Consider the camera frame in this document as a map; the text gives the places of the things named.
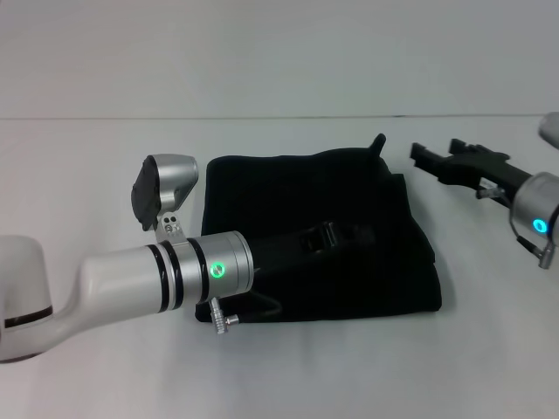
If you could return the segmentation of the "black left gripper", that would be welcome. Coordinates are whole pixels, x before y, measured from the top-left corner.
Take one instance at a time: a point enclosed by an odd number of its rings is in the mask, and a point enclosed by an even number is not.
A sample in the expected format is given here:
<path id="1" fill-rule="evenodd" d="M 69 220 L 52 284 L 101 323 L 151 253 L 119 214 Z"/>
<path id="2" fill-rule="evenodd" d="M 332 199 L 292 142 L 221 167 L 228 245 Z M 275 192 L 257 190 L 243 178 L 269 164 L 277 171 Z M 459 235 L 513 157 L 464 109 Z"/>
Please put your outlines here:
<path id="1" fill-rule="evenodd" d="M 369 224 L 325 222 L 296 232 L 248 239 L 254 264 L 254 281 L 277 274 L 302 271 L 325 263 L 349 245 L 374 245 L 376 233 Z"/>

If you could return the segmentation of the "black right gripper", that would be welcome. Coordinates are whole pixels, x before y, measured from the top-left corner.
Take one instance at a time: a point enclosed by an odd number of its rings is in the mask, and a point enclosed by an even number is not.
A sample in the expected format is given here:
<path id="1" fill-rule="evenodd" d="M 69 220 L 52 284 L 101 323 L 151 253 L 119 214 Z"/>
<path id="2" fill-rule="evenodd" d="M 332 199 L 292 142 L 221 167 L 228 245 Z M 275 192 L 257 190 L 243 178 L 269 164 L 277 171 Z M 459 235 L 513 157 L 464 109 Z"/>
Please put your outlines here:
<path id="1" fill-rule="evenodd" d="M 503 189 L 506 195 L 515 195 L 531 177 L 528 172 L 510 165 L 509 155 L 484 146 L 452 139 L 448 152 L 451 156 L 446 158 L 414 142 L 410 158 L 416 168 L 435 176 L 443 184 L 478 189 L 484 178 Z"/>

